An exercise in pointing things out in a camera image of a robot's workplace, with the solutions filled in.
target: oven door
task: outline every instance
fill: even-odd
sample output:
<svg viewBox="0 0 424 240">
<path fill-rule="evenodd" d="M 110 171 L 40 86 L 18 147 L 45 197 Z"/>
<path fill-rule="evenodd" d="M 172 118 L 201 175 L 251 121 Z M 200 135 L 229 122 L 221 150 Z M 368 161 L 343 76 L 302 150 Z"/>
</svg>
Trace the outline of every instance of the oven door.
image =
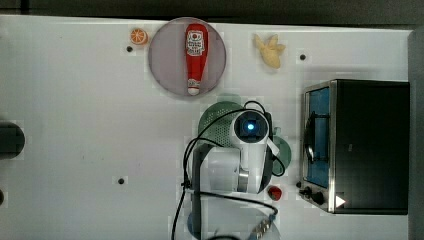
<svg viewBox="0 0 424 240">
<path fill-rule="evenodd" d="M 329 198 L 331 182 L 331 82 L 306 89 L 303 108 L 303 181 L 302 198 L 322 208 L 333 211 Z"/>
<path fill-rule="evenodd" d="M 328 87 L 306 93 L 304 130 L 304 156 L 306 174 L 304 180 L 328 188 L 329 180 L 329 120 L 330 89 Z"/>
</svg>

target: black object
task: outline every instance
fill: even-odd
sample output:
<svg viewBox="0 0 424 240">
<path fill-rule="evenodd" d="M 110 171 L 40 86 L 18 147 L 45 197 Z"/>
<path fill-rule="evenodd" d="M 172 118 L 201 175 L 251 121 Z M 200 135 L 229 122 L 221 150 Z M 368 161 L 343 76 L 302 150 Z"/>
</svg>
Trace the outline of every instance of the black object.
<svg viewBox="0 0 424 240">
<path fill-rule="evenodd" d="M 311 198 L 318 205 L 322 205 L 324 203 L 324 195 L 322 195 L 322 192 L 317 192 L 317 193 L 312 194 Z"/>
<path fill-rule="evenodd" d="M 4 194 L 3 191 L 0 189 L 0 205 L 2 205 L 4 202 Z"/>
<path fill-rule="evenodd" d="M 303 190 L 300 190 L 299 193 L 309 198 L 312 194 L 312 189 L 310 187 L 305 187 Z"/>
<path fill-rule="evenodd" d="M 335 213 L 407 214 L 409 114 L 407 82 L 338 82 Z"/>
<path fill-rule="evenodd" d="M 257 143 L 265 138 L 268 133 L 266 118 L 252 110 L 246 110 L 237 117 L 234 124 L 234 132 L 237 137 L 246 143 Z"/>
<path fill-rule="evenodd" d="M 22 129 L 11 122 L 0 123 L 0 160 L 19 155 L 25 145 Z"/>
</svg>

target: oven knob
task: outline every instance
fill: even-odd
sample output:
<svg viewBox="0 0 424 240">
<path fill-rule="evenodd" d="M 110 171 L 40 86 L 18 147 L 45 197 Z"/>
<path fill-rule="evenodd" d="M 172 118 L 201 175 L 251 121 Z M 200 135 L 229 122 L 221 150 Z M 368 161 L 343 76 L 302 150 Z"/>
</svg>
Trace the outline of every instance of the oven knob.
<svg viewBox="0 0 424 240">
<path fill-rule="evenodd" d="M 318 205 L 322 205 L 324 203 L 324 195 L 321 192 L 317 192 L 311 195 L 312 200 Z"/>
<path fill-rule="evenodd" d="M 312 194 L 312 189 L 310 187 L 305 187 L 303 190 L 299 190 L 299 193 L 306 198 L 309 198 Z"/>
</svg>

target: orange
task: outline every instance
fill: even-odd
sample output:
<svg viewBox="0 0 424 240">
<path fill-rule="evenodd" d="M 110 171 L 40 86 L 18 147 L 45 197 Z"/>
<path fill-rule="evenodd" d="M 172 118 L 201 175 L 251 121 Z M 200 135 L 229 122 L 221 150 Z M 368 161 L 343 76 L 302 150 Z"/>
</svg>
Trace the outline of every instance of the orange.
<svg viewBox="0 0 424 240">
<path fill-rule="evenodd" d="M 131 32 L 131 42 L 136 45 L 144 45 L 149 41 L 146 31 L 141 28 L 135 28 Z"/>
</svg>

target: oven window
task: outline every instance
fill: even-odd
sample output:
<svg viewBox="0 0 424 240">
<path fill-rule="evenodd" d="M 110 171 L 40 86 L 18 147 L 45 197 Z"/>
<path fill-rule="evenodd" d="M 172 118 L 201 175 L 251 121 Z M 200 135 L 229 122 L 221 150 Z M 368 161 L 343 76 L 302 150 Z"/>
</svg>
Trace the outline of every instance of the oven window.
<svg viewBox="0 0 424 240">
<path fill-rule="evenodd" d="M 315 141 L 312 160 L 308 160 L 307 181 L 328 188 L 330 90 L 309 92 L 309 117 L 314 117 Z"/>
</svg>

